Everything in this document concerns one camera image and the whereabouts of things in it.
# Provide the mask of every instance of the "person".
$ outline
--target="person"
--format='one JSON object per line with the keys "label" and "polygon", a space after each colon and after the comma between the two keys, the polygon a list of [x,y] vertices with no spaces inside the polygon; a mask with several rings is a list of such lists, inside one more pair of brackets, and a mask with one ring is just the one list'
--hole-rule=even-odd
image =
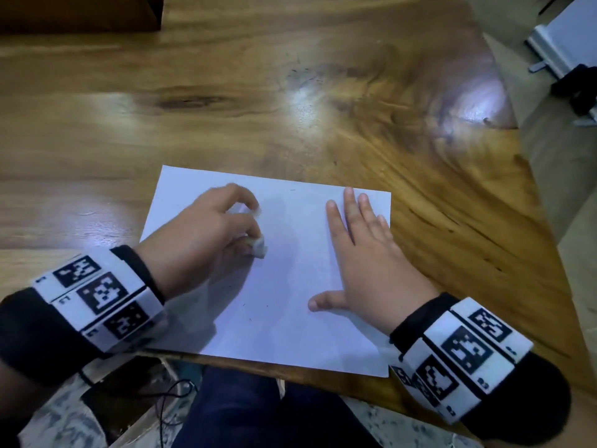
{"label": "person", "polygon": [[[246,188],[213,188],[137,247],[112,251],[156,294],[174,299],[208,279],[218,264],[250,254],[251,239],[261,236],[260,228],[249,213],[227,213],[235,203],[258,208]],[[347,227],[335,202],[327,202],[325,210],[344,289],[313,296],[309,309],[352,311],[393,340],[398,333],[395,344],[404,343],[413,336],[407,329],[419,330],[417,324],[425,324],[444,294],[408,262],[384,217],[373,213],[367,195],[355,198],[353,189],[345,189]],[[32,288],[6,297],[0,305],[4,446],[17,443],[33,412],[66,378],[100,355],[58,312],[47,308]],[[559,370],[533,353],[461,420],[494,447],[588,447],[597,440],[595,402],[582,392],[571,392]],[[306,443],[376,445],[336,395],[287,384],[280,400],[274,379],[207,367],[174,446]]]}

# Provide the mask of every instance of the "black wristband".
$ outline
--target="black wristband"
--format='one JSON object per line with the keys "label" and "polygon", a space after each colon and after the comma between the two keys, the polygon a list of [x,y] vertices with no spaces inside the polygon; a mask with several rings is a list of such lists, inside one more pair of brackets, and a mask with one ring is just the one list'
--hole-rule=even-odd
{"label": "black wristband", "polygon": [[[127,245],[111,251],[163,304],[163,295],[137,253]],[[93,359],[109,356],[81,336],[33,288],[11,294],[0,303],[0,358],[38,384],[61,384]]]}
{"label": "black wristband", "polygon": [[[392,344],[405,354],[458,302],[448,293],[427,302],[392,332]],[[562,431],[570,406],[570,387],[559,369],[529,352],[461,421],[482,440],[498,439],[531,446],[545,443]]]}

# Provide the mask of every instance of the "person's lap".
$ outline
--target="person's lap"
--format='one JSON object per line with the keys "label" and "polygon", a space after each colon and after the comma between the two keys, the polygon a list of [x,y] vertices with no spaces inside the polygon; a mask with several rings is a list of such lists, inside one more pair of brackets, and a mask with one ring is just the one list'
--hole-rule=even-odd
{"label": "person's lap", "polygon": [[336,394],[216,367],[205,368],[199,393],[173,448],[377,447]]}

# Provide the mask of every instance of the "marble floor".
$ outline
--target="marble floor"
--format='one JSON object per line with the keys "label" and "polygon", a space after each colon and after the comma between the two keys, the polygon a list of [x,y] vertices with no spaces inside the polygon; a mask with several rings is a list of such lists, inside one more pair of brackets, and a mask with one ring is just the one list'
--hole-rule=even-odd
{"label": "marble floor", "polygon": [[524,44],[571,1],[557,0],[539,16],[548,0],[469,0],[510,95],[597,373],[597,127],[572,124],[567,102],[548,95],[555,78],[528,72],[538,58]]}

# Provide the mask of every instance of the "hand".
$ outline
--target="hand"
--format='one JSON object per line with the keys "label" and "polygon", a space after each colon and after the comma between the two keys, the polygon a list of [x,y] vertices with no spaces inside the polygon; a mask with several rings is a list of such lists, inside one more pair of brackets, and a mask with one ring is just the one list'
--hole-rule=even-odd
{"label": "hand", "polygon": [[390,227],[375,216],[365,194],[357,206],[354,190],[344,190],[346,230],[338,206],[325,205],[343,291],[326,291],[309,300],[309,309],[348,309],[390,335],[407,316],[439,293],[394,243]]}
{"label": "hand", "polygon": [[209,189],[135,248],[166,299],[193,290],[225,258],[251,253],[247,240],[261,236],[259,225],[251,214],[227,214],[234,203],[259,207],[236,184]]}

